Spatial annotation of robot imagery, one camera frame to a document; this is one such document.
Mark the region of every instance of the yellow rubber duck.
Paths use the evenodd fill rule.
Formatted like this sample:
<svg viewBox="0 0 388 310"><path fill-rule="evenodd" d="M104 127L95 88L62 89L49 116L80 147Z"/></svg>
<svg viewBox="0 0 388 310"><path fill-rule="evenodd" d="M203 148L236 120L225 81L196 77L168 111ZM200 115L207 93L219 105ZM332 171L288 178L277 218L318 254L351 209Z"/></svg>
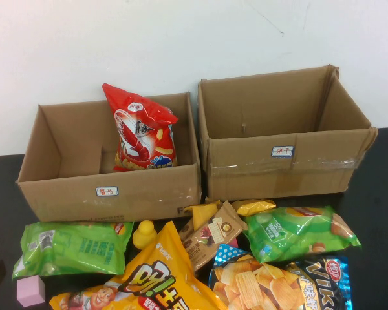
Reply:
<svg viewBox="0 0 388 310"><path fill-rule="evenodd" d="M132 243L137 249L144 249L149 245L156 237L156 231L152 221L142 221L138 226L138 229L132 235Z"/></svg>

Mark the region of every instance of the snack bag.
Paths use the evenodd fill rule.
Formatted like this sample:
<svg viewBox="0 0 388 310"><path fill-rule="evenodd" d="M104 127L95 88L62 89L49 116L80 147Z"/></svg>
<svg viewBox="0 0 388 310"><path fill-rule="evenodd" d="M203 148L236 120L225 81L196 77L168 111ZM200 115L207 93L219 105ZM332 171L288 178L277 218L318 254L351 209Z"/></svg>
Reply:
<svg viewBox="0 0 388 310"><path fill-rule="evenodd" d="M232 205L228 201L224 202L216 214L182 242L194 270L200 269L210 261L220 244L231 242L244 229L247 229L247 225L240 219Z"/></svg>
<svg viewBox="0 0 388 310"><path fill-rule="evenodd" d="M229 310L352 309L345 258L317 256L283 270L220 245L215 266L209 287Z"/></svg>
<svg viewBox="0 0 388 310"><path fill-rule="evenodd" d="M114 170L176 166L177 155L171 126L178 118L171 110L106 83L102 88L120 135Z"/></svg>
<svg viewBox="0 0 388 310"><path fill-rule="evenodd" d="M242 216L250 216L268 209L272 209L276 204L272 200L239 200L232 203L233 208L237 211L237 214Z"/></svg>
<svg viewBox="0 0 388 310"><path fill-rule="evenodd" d="M53 309L227 309L193 274L173 222L105 285L52 298Z"/></svg>
<svg viewBox="0 0 388 310"><path fill-rule="evenodd" d="M346 257L311 256L290 263L286 270L299 276L305 309L352 309Z"/></svg>
<svg viewBox="0 0 388 310"><path fill-rule="evenodd" d="M180 239L184 241L189 235L194 233L198 228L203 226L209 218L217 213L220 206L220 200L213 203L206 203L204 205L190 205L184 208L184 212L191 211L193 217L189 219L188 223L178 232Z"/></svg>
<svg viewBox="0 0 388 310"><path fill-rule="evenodd" d="M122 274L133 223L35 223L21 237L13 278L72 273Z"/></svg>
<svg viewBox="0 0 388 310"><path fill-rule="evenodd" d="M276 208L244 220L250 249L261 263L361 245L332 207Z"/></svg>

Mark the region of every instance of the green snack bag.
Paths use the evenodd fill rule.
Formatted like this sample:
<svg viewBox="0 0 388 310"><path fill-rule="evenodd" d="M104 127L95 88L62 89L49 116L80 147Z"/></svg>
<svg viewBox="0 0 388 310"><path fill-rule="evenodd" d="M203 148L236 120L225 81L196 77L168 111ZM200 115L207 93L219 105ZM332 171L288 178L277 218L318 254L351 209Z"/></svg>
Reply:
<svg viewBox="0 0 388 310"><path fill-rule="evenodd" d="M361 245L332 207L276 208L244 221L250 249L261 264Z"/></svg>
<svg viewBox="0 0 388 310"><path fill-rule="evenodd" d="M133 223L35 223L21 237L20 276L74 273L123 274Z"/></svg>

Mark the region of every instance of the red snack bag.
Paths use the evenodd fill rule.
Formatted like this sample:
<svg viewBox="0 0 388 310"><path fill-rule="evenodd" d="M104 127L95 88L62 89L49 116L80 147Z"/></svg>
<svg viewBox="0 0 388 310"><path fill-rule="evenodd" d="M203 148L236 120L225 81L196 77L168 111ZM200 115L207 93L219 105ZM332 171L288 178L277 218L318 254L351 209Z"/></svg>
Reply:
<svg viewBox="0 0 388 310"><path fill-rule="evenodd" d="M107 83L102 85L120 135L114 170L130 171L177 165L171 110Z"/></svg>

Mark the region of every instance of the shrimp illustration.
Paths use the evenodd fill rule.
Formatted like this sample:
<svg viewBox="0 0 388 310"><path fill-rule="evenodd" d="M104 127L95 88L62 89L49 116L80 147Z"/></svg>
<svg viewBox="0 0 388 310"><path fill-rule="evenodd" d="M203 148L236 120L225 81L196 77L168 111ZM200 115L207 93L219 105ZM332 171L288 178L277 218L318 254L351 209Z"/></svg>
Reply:
<svg viewBox="0 0 388 310"><path fill-rule="evenodd" d="M137 160L137 161L149 160L150 155L149 155L148 148L142 145L141 141L138 139L135 133L132 132L131 129L129 129L129 127L125 124L121 116L118 115L119 111L125 114L126 116L128 116L125 111L122 111L122 110L116 111L115 120L116 120L116 126L118 127L118 132L122 140L124 140L128 145L130 145L131 150L136 152L137 155L130 154L126 147L124 148L125 153L132 160Z"/></svg>

